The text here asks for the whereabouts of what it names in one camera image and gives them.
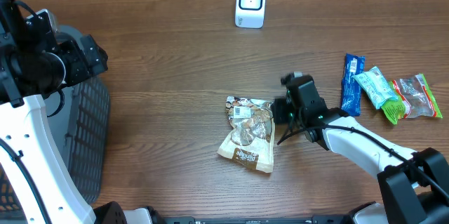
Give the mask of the green gummy candy bag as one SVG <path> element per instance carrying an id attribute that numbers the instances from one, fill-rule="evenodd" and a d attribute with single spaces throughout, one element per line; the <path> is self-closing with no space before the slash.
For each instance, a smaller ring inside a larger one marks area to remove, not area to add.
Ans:
<path id="1" fill-rule="evenodd" d="M 397 100 L 388 100 L 381 106 L 386 118 L 397 125 L 400 119 L 416 117 L 443 118 L 425 76 L 416 74 L 407 79 L 389 82 Z"/>

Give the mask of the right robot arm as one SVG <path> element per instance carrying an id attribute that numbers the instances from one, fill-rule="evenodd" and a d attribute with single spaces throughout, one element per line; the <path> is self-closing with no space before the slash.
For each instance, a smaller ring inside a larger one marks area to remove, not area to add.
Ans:
<path id="1" fill-rule="evenodd" d="M 304 133 L 307 140 L 340 154 L 378 181 L 382 203 L 369 202 L 347 214 L 322 216 L 319 223 L 447 223 L 448 162 L 434 148 L 417 152 L 396 145 L 360 125 L 344 110 L 327 108 L 313 77 L 281 78 L 286 95 L 275 99 L 281 140 Z"/>

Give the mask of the blue cookie packet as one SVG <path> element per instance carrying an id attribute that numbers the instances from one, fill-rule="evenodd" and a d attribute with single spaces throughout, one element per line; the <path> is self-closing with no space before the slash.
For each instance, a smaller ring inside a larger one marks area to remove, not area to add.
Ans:
<path id="1" fill-rule="evenodd" d="M 353 76 L 364 71 L 365 58 L 347 53 L 342 77 L 341 108 L 350 116 L 361 115 L 361 86 Z"/>

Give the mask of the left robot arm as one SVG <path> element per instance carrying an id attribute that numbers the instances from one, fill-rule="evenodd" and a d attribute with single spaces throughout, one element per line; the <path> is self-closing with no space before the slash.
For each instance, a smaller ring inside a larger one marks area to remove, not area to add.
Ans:
<path id="1" fill-rule="evenodd" d="M 1 0 L 1 166 L 28 223 L 158 223 L 149 207 L 91 207 L 77 190 L 48 124 L 45 98 L 107 70 L 91 35 L 50 11 Z"/>

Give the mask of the beige mushroom snack bag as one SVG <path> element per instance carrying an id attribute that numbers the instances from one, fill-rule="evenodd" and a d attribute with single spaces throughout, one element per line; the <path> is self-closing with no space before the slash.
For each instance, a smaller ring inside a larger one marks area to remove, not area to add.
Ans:
<path id="1" fill-rule="evenodd" d="M 248 169 L 271 173 L 275 136 L 272 102 L 229 96 L 225 112 L 232 130 L 217 153 Z"/>

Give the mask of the teal snack packet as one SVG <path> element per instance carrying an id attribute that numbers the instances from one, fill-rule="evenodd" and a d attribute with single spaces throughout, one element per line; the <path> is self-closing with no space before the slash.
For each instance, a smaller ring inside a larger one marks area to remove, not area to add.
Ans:
<path id="1" fill-rule="evenodd" d="M 366 92 L 376 110 L 380 109 L 389 100 L 398 101 L 395 91 L 377 66 L 352 78 Z"/>

